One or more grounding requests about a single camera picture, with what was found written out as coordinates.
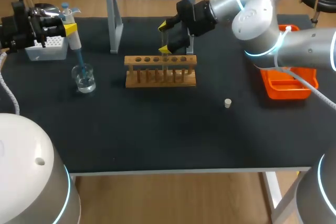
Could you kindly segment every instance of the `orange container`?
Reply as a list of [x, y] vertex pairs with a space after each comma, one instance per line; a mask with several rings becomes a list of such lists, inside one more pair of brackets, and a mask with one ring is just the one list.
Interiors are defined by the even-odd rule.
[[[286, 30], [286, 26], [291, 26], [292, 31], [300, 30], [295, 25], [279, 25], [281, 31]], [[316, 79], [316, 69], [311, 68], [291, 68], [296, 73], [316, 89], [319, 84]], [[276, 70], [260, 70], [268, 96], [274, 100], [299, 100], [306, 99], [311, 90], [302, 85], [300, 81], [292, 76]]]

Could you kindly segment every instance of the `white cable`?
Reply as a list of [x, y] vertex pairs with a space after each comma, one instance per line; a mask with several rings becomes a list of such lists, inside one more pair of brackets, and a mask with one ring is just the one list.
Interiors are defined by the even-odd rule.
[[[7, 56], [7, 54], [4, 52], [0, 55], [0, 66], [2, 61], [4, 60], [4, 58]], [[0, 71], [0, 84], [1, 86], [4, 88], [4, 90], [6, 91], [6, 93], [8, 94], [8, 96], [10, 97], [10, 99], [13, 102], [13, 105], [15, 107], [15, 114], [20, 115], [20, 107], [19, 104], [15, 98], [15, 96], [13, 95], [13, 93], [11, 92], [11, 90], [8, 88], [8, 86], [6, 85], [4, 78], [2, 77], [1, 71]]]

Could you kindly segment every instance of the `black table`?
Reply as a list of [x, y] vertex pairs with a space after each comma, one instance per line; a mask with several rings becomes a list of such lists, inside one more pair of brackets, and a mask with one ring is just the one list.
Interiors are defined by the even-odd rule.
[[[126, 89], [123, 56], [157, 55], [162, 20], [124, 18], [119, 54], [111, 55], [107, 19], [76, 19], [83, 57], [94, 67], [91, 95], [75, 92], [72, 52], [64, 61], [7, 58], [3, 77], [21, 115], [47, 132], [71, 173], [309, 167], [333, 142], [335, 112], [314, 95], [268, 99], [230, 27], [195, 39], [197, 87]], [[311, 27], [305, 15], [280, 15], [279, 23]], [[335, 100], [334, 73], [319, 70], [318, 81]], [[12, 113], [0, 95], [0, 112]]]

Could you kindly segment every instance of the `floor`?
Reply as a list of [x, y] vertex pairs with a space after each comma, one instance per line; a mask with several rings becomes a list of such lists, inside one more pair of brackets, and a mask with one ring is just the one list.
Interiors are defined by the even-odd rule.
[[[15, 0], [0, 0], [0, 17], [11, 15]], [[82, 17], [106, 17], [105, 0], [33, 0], [79, 7]], [[118, 0], [122, 16], [172, 16], [175, 0]], [[278, 13], [309, 14], [298, 0], [283, 0]], [[336, 26], [335, 16], [321, 14], [318, 27]], [[295, 172], [277, 173], [284, 194]], [[82, 203], [81, 224], [87, 223], [270, 223], [260, 174], [124, 175], [82, 177], [77, 181]], [[298, 223], [292, 215], [287, 224]]]

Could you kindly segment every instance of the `blue light ring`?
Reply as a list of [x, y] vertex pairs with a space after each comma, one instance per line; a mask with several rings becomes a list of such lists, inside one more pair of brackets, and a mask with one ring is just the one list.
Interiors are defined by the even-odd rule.
[[56, 223], [59, 221], [59, 219], [61, 218], [63, 212], [65, 211], [65, 208], [67, 207], [67, 204], [68, 204], [68, 201], [69, 201], [69, 197], [70, 197], [70, 187], [71, 187], [71, 183], [70, 183], [70, 175], [69, 175], [69, 173], [68, 173], [67, 168], [66, 168], [65, 166], [64, 166], [64, 168], [65, 168], [65, 171], [66, 171], [66, 173], [67, 173], [67, 175], [68, 175], [68, 194], [67, 194], [67, 197], [66, 197], [66, 199], [65, 199], [65, 202], [64, 202], [64, 205], [63, 205], [63, 207], [62, 207], [61, 212], [59, 212], [59, 215], [57, 216], [56, 220], [55, 220], [52, 224], [56, 224]]

